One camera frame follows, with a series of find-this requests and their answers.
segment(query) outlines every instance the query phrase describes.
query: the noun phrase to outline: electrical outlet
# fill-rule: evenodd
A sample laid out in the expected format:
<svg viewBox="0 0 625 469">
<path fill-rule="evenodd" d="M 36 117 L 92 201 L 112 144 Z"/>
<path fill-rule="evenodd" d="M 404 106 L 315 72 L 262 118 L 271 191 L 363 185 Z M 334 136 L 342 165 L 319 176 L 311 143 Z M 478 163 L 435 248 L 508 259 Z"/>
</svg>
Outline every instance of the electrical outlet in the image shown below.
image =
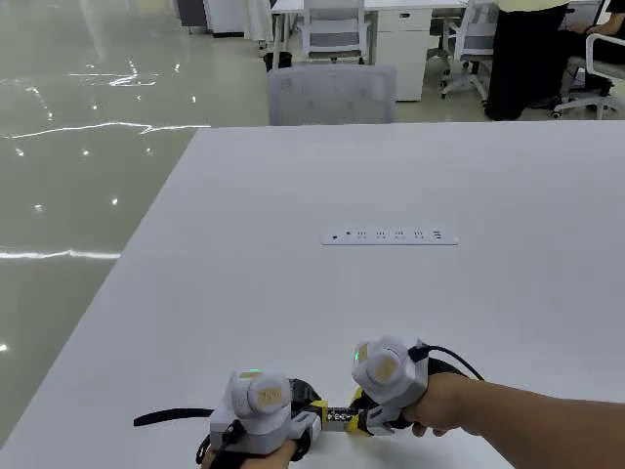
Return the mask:
<svg viewBox="0 0 625 469">
<path fill-rule="evenodd" d="M 453 246 L 458 238 L 440 228 L 344 228 L 332 230 L 321 241 L 323 245 L 398 245 L 398 246 Z"/>
</svg>

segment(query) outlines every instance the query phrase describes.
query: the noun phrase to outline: yellow shirt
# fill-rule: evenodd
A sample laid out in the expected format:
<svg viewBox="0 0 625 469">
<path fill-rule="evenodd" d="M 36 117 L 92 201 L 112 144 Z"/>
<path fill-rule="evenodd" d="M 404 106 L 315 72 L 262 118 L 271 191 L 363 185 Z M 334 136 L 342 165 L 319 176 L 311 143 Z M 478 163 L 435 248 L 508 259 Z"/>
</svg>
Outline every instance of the yellow shirt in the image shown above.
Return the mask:
<svg viewBox="0 0 625 469">
<path fill-rule="evenodd" d="M 504 12 L 536 12 L 558 7 L 569 0 L 495 0 Z"/>
</svg>

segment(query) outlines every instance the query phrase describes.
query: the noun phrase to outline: black pants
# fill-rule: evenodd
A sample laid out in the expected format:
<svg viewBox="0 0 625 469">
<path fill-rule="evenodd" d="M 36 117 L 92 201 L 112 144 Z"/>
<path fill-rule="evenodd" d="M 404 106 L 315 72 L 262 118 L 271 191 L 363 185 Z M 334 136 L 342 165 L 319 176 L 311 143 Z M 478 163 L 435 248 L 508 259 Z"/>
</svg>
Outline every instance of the black pants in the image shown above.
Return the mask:
<svg viewBox="0 0 625 469">
<path fill-rule="evenodd" d="M 571 57 L 586 57 L 586 34 L 579 34 L 573 31 L 559 31 L 558 52 L 551 62 L 551 68 L 545 69 L 544 87 L 541 90 L 543 97 L 553 97 L 560 93 L 563 75 L 566 71 L 568 59 Z M 593 49 L 595 60 L 607 62 L 609 64 L 625 64 L 625 53 L 623 48 L 616 44 L 602 41 L 595 42 Z M 586 88 L 605 89 L 610 87 L 609 80 L 596 75 L 586 76 Z"/>
<path fill-rule="evenodd" d="M 540 98 L 545 67 L 558 50 L 558 29 L 566 5 L 538 12 L 500 12 L 486 115 L 516 120 L 530 101 Z"/>
</svg>

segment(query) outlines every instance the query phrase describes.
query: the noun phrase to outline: white cabinet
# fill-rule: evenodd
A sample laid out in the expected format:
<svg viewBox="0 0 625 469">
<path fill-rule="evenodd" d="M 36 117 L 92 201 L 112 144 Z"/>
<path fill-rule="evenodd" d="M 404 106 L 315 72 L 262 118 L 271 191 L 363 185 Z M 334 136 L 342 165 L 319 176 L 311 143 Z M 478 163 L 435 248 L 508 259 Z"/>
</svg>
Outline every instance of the white cabinet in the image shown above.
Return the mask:
<svg viewBox="0 0 625 469">
<path fill-rule="evenodd" d="M 207 20 L 214 33 L 243 32 L 243 5 L 240 0 L 204 0 Z"/>
<path fill-rule="evenodd" d="M 375 64 L 395 67 L 398 101 L 421 100 L 431 21 L 432 10 L 378 14 Z"/>
</svg>

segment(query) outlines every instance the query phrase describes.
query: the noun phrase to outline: gray chair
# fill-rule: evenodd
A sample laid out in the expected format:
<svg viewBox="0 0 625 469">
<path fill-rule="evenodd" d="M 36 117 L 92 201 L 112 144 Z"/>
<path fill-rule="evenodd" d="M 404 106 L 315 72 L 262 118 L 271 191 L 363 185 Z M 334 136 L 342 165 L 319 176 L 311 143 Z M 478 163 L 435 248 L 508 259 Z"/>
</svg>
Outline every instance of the gray chair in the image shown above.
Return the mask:
<svg viewBox="0 0 625 469">
<path fill-rule="evenodd" d="M 307 58 L 358 57 L 364 64 L 369 48 L 364 0 L 304 0 L 298 27 Z"/>
<path fill-rule="evenodd" d="M 383 124 L 395 116 L 391 66 L 318 64 L 268 74 L 270 125 Z"/>
<path fill-rule="evenodd" d="M 579 68 L 586 68 L 586 73 L 602 76 L 611 80 L 625 80 L 625 65 L 608 64 L 596 61 L 594 58 L 594 46 L 596 41 L 606 41 L 623 47 L 625 55 L 625 41 L 616 37 L 602 34 L 591 34 L 586 39 L 586 58 L 572 57 L 568 61 L 568 68 L 562 81 L 562 104 L 554 108 L 552 116 L 559 119 L 563 111 L 576 107 L 596 106 L 597 119 L 604 118 L 604 112 L 608 109 L 621 110 L 625 105 L 613 96 L 602 96 L 599 93 L 571 93 L 571 85 Z"/>
<path fill-rule="evenodd" d="M 430 23 L 430 35 L 438 38 L 438 47 L 428 50 L 428 60 L 434 57 L 442 59 L 449 57 L 449 53 L 442 47 L 442 32 L 446 23 L 455 22 L 460 25 L 464 14 L 464 8 L 434 8 Z"/>
<path fill-rule="evenodd" d="M 444 23 L 442 47 L 447 57 L 443 58 L 446 67 L 440 80 L 440 96 L 443 99 L 448 93 L 475 88 L 481 95 L 482 103 L 486 103 L 487 77 L 480 76 L 479 67 L 486 68 L 486 63 L 492 61 L 498 17 L 499 8 L 492 1 L 469 0 L 460 24 L 456 21 Z M 463 63 L 462 72 L 458 75 L 451 75 L 449 58 Z"/>
</svg>

